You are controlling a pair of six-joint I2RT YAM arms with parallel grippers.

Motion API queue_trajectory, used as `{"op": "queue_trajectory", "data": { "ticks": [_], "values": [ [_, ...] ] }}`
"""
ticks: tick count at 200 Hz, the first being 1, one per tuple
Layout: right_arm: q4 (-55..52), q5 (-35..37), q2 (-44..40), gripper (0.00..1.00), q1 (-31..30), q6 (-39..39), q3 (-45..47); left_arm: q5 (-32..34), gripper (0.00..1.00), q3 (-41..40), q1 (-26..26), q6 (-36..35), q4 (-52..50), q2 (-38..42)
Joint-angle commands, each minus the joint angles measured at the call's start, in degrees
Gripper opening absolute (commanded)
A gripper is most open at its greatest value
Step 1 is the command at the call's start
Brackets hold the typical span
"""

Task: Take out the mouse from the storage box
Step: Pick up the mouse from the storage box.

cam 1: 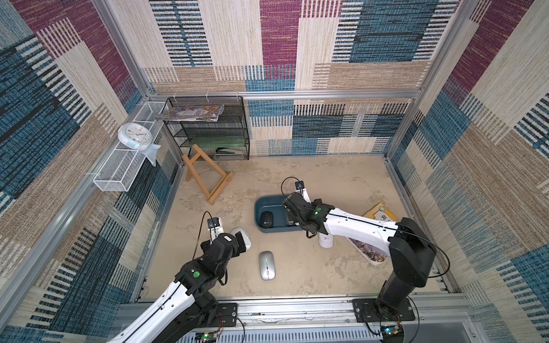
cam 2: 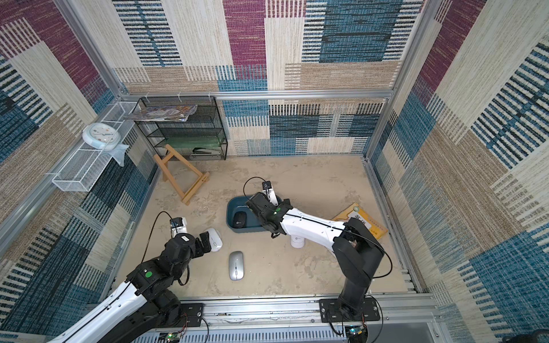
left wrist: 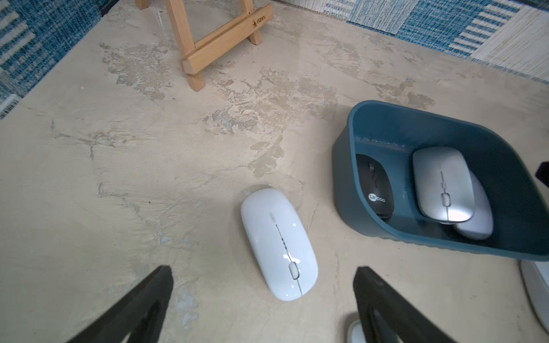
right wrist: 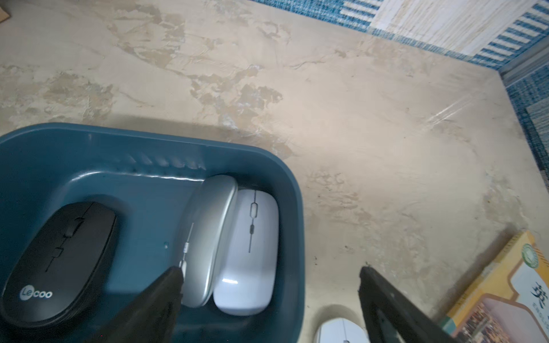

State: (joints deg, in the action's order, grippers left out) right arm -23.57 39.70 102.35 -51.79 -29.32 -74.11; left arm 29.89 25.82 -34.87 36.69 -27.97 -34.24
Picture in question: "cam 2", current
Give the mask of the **small white mouse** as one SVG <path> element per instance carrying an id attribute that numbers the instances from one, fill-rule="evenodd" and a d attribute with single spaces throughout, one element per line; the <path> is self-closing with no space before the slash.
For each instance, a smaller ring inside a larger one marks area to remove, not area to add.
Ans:
<path id="1" fill-rule="evenodd" d="M 223 246 L 222 239 L 220 237 L 220 233 L 214 228 L 209 228 L 207 230 L 207 233 L 209 234 L 209 242 L 210 242 L 211 251 L 212 252 L 220 251 L 222 246 Z"/>

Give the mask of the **teal storage box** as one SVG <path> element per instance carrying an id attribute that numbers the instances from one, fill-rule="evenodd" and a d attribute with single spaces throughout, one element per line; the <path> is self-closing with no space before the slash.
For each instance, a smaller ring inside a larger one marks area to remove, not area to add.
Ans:
<path id="1" fill-rule="evenodd" d="M 235 197 L 227 203 L 226 223 L 237 234 L 265 232 L 257 217 L 246 205 L 246 196 Z"/>

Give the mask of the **silver grey mouse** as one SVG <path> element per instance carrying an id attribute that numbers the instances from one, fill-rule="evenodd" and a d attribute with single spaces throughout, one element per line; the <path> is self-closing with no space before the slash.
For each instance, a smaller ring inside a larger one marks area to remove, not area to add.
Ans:
<path id="1" fill-rule="evenodd" d="M 244 277 L 244 255 L 241 251 L 232 252 L 229 256 L 229 275 L 232 281 L 240 281 Z"/>

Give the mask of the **white mouse with logo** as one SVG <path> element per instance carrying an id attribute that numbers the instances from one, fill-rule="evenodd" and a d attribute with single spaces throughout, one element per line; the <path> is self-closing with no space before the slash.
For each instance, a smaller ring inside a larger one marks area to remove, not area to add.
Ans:
<path id="1" fill-rule="evenodd" d="M 301 249 L 305 246 L 305 238 L 292 235 L 290 237 L 290 244 L 295 249 Z"/>

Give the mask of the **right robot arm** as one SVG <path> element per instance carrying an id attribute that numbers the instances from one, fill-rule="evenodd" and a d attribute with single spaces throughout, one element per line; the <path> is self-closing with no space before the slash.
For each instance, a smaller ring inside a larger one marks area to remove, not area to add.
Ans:
<path id="1" fill-rule="evenodd" d="M 337 300 L 339 308 L 335 311 L 344 320 L 360 320 L 366 292 L 386 256 L 369 229 L 356 218 L 336 222 L 306 214 L 294 208 L 290 200 L 274 205 L 260 192 L 247 200 L 246 205 L 272 238 L 281 234 L 302 237 L 326 247 L 334 254 L 345 276 L 344 287 Z"/>

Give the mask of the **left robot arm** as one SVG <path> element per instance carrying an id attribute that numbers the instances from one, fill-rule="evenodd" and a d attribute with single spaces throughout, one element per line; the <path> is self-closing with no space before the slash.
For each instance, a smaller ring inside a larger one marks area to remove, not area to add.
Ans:
<path id="1" fill-rule="evenodd" d="M 131 342 L 157 328 L 199 327 L 204 304 L 170 290 L 190 281 L 190 261 L 211 251 L 208 235 L 179 233 L 158 257 L 139 264 L 103 302 L 53 342 Z"/>

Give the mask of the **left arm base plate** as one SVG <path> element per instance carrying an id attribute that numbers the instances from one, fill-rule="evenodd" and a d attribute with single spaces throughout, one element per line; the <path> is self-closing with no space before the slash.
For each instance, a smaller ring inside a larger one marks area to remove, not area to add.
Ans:
<path id="1" fill-rule="evenodd" d="M 202 314 L 204 311 L 204 303 L 181 303 L 176 321 L 172 325 L 174 328 L 196 328 L 202 323 Z"/>

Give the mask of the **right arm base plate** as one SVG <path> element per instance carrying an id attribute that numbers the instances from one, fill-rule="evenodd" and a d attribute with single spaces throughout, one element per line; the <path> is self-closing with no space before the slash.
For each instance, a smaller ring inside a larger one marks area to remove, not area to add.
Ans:
<path id="1" fill-rule="evenodd" d="M 321 299 L 318 304 L 323 323 L 376 322 L 382 319 L 380 306 L 372 297 L 361 300 L 357 309 L 343 304 L 336 298 Z"/>

